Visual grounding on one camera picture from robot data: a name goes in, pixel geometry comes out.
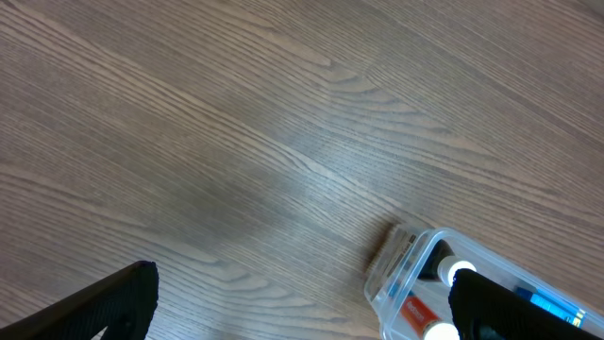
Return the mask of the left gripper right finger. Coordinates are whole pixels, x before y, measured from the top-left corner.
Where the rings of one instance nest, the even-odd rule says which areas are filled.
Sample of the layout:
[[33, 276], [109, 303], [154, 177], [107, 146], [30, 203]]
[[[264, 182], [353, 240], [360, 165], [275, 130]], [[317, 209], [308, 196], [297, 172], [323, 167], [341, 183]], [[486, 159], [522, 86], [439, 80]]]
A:
[[599, 340], [469, 269], [456, 272], [448, 303], [465, 340]]

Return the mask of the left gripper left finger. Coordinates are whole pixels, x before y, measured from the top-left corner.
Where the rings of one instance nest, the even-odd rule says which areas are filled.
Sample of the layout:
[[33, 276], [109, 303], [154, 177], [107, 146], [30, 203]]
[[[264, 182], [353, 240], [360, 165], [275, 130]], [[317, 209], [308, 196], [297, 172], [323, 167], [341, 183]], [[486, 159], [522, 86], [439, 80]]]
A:
[[1, 329], [3, 339], [144, 339], [159, 299], [153, 262], [135, 262]]

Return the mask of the orange bottle white cap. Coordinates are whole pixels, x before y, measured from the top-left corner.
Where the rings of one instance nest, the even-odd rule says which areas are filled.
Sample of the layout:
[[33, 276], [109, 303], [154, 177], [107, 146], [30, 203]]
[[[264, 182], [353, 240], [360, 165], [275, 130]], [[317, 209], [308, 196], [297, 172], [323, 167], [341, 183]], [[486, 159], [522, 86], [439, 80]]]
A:
[[460, 340], [457, 328], [443, 321], [413, 292], [405, 298], [400, 314], [422, 340]]

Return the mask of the dark bottle white cap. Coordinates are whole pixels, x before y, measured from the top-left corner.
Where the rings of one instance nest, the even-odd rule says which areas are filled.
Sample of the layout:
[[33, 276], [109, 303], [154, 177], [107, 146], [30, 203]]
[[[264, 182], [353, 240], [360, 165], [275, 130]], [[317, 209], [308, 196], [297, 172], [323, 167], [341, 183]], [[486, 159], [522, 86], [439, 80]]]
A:
[[462, 269], [477, 271], [472, 263], [457, 256], [446, 241], [440, 240], [430, 251], [419, 272], [418, 279], [421, 281], [439, 281], [445, 286], [451, 287], [456, 273]]

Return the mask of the blue box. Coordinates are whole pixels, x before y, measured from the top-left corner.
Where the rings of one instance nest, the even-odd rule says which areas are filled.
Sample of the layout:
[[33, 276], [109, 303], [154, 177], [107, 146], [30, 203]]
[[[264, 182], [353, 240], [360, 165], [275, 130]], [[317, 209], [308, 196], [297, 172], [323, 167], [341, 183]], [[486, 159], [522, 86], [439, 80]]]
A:
[[581, 328], [583, 325], [586, 312], [574, 304], [536, 288], [516, 286], [514, 292], [519, 297], [528, 300], [532, 304], [577, 328]]

